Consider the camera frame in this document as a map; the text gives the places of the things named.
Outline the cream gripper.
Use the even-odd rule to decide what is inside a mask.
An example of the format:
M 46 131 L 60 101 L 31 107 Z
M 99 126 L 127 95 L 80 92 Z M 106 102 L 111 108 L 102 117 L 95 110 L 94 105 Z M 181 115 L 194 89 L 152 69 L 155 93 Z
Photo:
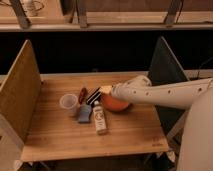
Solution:
M 101 93 L 104 94 L 110 94 L 112 90 L 112 86 L 101 86 L 100 89 L 96 89 L 93 91 L 86 99 L 86 104 L 87 105 L 92 105 L 96 100 L 100 99 Z

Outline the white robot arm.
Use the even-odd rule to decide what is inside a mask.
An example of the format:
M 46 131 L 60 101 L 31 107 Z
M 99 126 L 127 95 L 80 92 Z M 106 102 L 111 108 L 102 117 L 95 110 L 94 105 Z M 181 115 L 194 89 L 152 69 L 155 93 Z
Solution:
M 130 103 L 187 110 L 176 171 L 213 171 L 213 78 L 152 86 L 139 75 L 98 90 Z

